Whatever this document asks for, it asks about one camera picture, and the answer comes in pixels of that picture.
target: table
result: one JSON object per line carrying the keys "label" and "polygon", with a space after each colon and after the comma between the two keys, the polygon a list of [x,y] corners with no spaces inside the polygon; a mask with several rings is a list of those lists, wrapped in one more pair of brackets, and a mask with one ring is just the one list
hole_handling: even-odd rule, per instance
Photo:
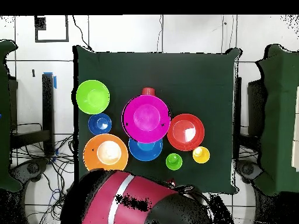
{"label": "table", "polygon": [[[141,162],[129,153],[125,171],[154,181],[174,179],[178,184],[193,184],[202,192],[232,194],[237,190],[231,185],[232,161],[232,102],[234,89],[234,62],[240,55],[235,48],[226,54],[203,53],[133,53],[90,52],[80,46],[74,52],[74,91],[90,79],[103,82],[110,91],[110,103],[105,114],[112,119],[110,134],[128,144],[128,136],[121,125],[125,104],[140,95],[144,87],[155,89],[172,110],[173,116],[190,113],[201,119],[205,137],[201,146],[210,151],[210,160],[198,164],[192,151],[182,152],[173,148],[165,136],[163,150],[151,162]],[[90,115],[78,110],[75,136],[78,133],[79,178],[88,171],[84,166],[83,150],[93,137],[88,129]],[[169,170],[165,159],[178,153],[183,159],[177,171]]]}

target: red bowl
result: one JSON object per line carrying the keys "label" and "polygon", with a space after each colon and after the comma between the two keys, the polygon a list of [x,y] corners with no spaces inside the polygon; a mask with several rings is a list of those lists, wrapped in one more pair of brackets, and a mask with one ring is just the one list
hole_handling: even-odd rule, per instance
{"label": "red bowl", "polygon": [[174,148],[192,151],[203,141],[203,123],[192,114],[180,114],[171,121],[167,138]]}

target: red cup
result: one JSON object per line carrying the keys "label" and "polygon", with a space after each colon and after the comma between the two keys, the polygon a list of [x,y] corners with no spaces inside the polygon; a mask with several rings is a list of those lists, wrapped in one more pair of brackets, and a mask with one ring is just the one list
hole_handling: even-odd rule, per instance
{"label": "red cup", "polygon": [[153,89],[152,87],[144,87],[142,90],[142,94],[155,96],[155,89]]}

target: orange bowl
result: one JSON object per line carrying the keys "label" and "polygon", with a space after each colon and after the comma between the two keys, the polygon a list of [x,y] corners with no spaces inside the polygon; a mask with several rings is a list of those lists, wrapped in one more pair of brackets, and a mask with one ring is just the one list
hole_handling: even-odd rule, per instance
{"label": "orange bowl", "polygon": [[87,170],[124,170],[128,163],[128,149],[124,142],[111,134],[100,134],[90,139],[83,151]]}

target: white stripe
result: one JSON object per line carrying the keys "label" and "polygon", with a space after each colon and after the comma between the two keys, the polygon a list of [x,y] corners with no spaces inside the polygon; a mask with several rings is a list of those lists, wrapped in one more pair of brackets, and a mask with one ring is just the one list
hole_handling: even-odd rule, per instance
{"label": "white stripe", "polygon": [[[115,196],[116,195],[122,196],[124,194],[124,191],[126,190],[127,186],[129,185],[129,183],[131,182],[131,180],[133,178],[134,178],[134,176],[132,174],[129,174],[128,177],[126,177],[126,179],[120,185]],[[108,216],[108,224],[114,224],[114,217],[115,217],[116,210],[118,207],[119,207],[119,203],[116,202],[115,197],[113,197],[113,201],[112,201],[110,211],[109,211],[109,216]]]}

